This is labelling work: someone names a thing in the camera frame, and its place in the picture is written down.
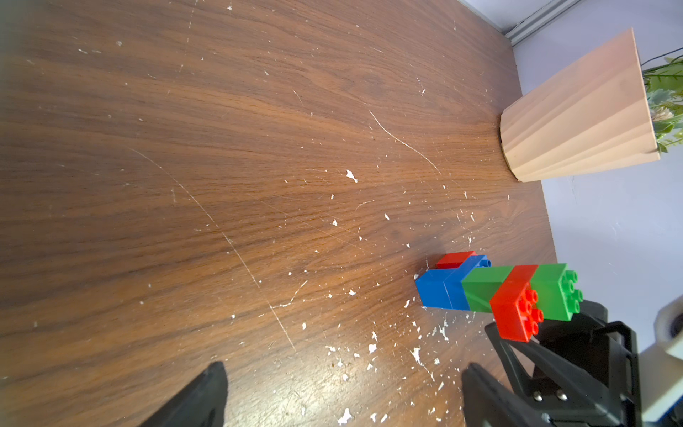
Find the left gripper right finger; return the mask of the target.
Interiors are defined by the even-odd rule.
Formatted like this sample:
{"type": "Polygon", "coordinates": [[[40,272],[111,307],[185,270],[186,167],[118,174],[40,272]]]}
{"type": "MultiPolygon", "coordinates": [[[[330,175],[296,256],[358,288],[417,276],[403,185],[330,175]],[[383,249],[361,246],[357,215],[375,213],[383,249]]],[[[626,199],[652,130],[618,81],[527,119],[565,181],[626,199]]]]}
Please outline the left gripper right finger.
{"type": "Polygon", "coordinates": [[[465,423],[482,426],[551,426],[539,412],[502,386],[485,368],[471,363],[462,373],[465,423]]]}

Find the green white artificial flowers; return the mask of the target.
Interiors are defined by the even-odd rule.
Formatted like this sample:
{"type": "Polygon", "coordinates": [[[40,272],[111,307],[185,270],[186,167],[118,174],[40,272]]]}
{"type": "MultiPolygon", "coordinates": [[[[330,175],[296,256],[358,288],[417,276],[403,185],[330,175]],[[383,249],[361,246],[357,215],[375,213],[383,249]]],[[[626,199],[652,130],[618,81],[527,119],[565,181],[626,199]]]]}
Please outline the green white artificial flowers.
{"type": "Polygon", "coordinates": [[[682,145],[682,48],[641,64],[647,104],[660,154],[682,145]]]}

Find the blue long lego brick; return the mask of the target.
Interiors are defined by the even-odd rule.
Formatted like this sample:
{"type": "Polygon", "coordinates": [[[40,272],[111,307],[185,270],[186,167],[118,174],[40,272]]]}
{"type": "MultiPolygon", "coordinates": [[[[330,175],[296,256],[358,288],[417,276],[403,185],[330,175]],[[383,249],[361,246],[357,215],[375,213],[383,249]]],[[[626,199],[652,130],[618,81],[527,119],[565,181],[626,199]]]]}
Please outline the blue long lego brick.
{"type": "Polygon", "coordinates": [[[476,268],[488,268],[492,265],[486,255],[473,255],[468,257],[458,268],[459,273],[469,275],[476,268]]]}

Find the green small lego brick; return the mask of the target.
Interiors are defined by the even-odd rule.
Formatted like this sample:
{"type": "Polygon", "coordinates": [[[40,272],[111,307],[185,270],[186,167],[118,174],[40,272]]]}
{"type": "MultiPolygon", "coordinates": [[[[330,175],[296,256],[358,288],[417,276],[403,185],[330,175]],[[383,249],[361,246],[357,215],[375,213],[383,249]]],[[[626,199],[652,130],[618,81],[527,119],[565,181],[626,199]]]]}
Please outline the green small lego brick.
{"type": "Polygon", "coordinates": [[[492,313],[490,300],[513,269],[513,266],[478,267],[464,278],[462,287],[470,311],[492,313]]]}
{"type": "Polygon", "coordinates": [[[576,287],[578,275],[566,263],[540,264],[531,280],[538,295],[537,308],[546,320],[569,322],[580,312],[583,292],[576,287]]]}

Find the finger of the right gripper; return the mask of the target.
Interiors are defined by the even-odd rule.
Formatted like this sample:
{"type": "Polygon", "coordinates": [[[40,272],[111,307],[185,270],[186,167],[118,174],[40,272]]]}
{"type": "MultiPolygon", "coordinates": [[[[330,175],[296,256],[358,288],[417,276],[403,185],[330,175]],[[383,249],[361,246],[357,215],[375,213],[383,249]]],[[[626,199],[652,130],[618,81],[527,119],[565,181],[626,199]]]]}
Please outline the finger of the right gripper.
{"type": "Polygon", "coordinates": [[[540,334],[581,334],[599,329],[608,324],[608,309],[598,302],[584,300],[580,303],[580,312],[573,315],[570,321],[544,320],[540,325],[540,334]]]}
{"type": "Polygon", "coordinates": [[[548,320],[527,343],[485,332],[514,393],[555,426],[640,425],[636,334],[620,321],[548,320]]]}

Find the beige ribbed flower pot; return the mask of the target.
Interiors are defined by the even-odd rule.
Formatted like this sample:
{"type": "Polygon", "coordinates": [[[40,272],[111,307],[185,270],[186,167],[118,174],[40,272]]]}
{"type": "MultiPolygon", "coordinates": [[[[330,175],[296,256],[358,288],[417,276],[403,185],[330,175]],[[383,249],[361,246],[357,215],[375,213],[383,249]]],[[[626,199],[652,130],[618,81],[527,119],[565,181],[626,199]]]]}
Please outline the beige ribbed flower pot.
{"type": "Polygon", "coordinates": [[[633,30],[512,103],[500,134],[510,171],[523,183],[659,160],[633,30]]]}

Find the red small lego brick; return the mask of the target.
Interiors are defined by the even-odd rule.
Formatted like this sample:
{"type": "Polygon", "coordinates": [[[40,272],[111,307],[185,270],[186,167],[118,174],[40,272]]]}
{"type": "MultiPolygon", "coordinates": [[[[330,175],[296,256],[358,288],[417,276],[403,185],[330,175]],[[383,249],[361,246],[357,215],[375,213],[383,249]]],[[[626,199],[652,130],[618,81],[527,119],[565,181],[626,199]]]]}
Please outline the red small lego brick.
{"type": "Polygon", "coordinates": [[[445,254],[437,263],[437,269],[458,269],[469,258],[476,256],[475,251],[445,254]]]}

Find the red long lego brick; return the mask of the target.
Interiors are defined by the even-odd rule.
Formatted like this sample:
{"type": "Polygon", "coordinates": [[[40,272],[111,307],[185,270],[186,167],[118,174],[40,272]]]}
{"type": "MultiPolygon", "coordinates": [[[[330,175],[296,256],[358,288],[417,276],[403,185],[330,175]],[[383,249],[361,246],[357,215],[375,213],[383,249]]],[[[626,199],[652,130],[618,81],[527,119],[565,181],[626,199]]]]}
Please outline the red long lego brick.
{"type": "Polygon", "coordinates": [[[498,333],[505,340],[529,343],[544,322],[537,292],[531,287],[537,269],[537,265],[515,266],[490,300],[498,333]]]}

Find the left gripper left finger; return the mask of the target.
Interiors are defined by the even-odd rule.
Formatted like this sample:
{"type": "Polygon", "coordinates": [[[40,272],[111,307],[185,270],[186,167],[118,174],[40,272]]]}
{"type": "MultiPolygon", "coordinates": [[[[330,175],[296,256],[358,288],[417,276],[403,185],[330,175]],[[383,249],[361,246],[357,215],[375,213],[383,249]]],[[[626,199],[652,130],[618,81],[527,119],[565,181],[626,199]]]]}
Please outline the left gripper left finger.
{"type": "Polygon", "coordinates": [[[225,366],[215,361],[145,420],[141,427],[224,426],[228,396],[225,366]]]}

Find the blue small lego brick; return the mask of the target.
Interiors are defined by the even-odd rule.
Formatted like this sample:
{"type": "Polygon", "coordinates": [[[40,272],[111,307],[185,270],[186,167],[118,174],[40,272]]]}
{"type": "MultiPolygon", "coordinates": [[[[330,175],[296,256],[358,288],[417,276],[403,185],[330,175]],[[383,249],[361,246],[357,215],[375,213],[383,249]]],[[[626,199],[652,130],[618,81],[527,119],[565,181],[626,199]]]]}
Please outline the blue small lego brick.
{"type": "Polygon", "coordinates": [[[424,307],[470,311],[464,291],[464,279],[472,269],[437,269],[425,272],[416,279],[416,286],[424,307]]]}

